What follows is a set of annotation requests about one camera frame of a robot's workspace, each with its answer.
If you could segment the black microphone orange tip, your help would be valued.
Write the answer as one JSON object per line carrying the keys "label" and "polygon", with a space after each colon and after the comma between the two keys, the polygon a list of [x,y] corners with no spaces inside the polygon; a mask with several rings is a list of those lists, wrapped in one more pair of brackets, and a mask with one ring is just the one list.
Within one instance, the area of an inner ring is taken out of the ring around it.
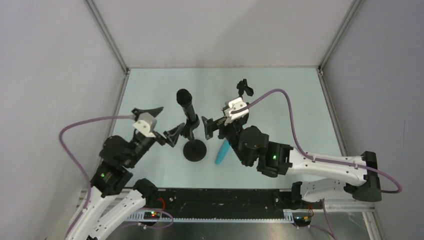
{"label": "black microphone orange tip", "polygon": [[183,112],[187,118],[187,121],[190,124],[194,124],[198,120],[198,117],[195,113],[195,110],[192,104],[192,99],[193,99],[192,95],[185,88],[179,89],[176,93],[176,101],[182,107]]}

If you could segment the blue microphone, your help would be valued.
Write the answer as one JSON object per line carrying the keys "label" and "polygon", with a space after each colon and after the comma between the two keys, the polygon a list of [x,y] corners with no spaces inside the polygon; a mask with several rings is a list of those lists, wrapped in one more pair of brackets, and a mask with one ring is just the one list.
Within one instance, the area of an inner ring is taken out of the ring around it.
{"label": "blue microphone", "polygon": [[227,153],[228,153],[229,149],[230,149],[230,144],[229,144],[229,142],[225,139],[225,140],[222,142],[222,144],[221,144],[221,146],[220,146],[220,148],[219,148],[219,150],[218,150],[218,153],[217,153],[217,155],[216,155],[216,158],[215,158],[215,161],[214,161],[214,163],[215,163],[216,165],[219,165],[219,164],[223,161],[223,159],[226,157],[226,155],[227,155]]}

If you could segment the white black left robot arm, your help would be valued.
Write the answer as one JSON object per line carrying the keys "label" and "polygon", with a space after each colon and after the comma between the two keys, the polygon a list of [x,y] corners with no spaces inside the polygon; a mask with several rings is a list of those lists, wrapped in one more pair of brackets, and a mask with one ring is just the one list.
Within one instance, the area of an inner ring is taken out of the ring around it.
{"label": "white black left robot arm", "polygon": [[[155,131],[156,117],[162,110],[162,107],[146,110],[134,108],[130,115],[91,118],[70,124],[59,132],[60,144],[80,169],[88,186],[85,201],[74,215],[65,233],[65,239],[105,240],[132,213],[153,201],[158,188],[151,181],[143,178],[136,181],[119,203],[107,210],[107,207],[121,194],[126,184],[133,177],[133,173],[129,169],[134,168],[155,143],[171,147],[176,145],[185,124],[181,123],[163,133]],[[128,119],[134,122],[132,139],[126,141],[119,135],[108,137],[99,153],[102,162],[97,167],[93,177],[89,177],[86,170],[64,143],[64,133],[73,127],[84,124],[120,119]]]}

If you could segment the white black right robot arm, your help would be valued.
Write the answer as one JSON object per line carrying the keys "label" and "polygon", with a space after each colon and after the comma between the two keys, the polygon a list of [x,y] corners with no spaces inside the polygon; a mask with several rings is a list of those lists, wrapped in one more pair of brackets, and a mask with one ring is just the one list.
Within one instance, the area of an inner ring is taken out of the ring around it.
{"label": "white black right robot arm", "polygon": [[365,151],[357,156],[334,156],[306,152],[299,146],[270,140],[268,134],[252,125],[243,125],[248,117],[231,120],[224,116],[217,120],[202,117],[206,139],[218,131],[219,139],[228,141],[240,163],[253,167],[261,174],[276,178],[279,175],[313,175],[322,177],[313,182],[292,184],[292,197],[313,203],[333,193],[344,192],[362,202],[380,202],[382,189],[378,173],[377,155]]}

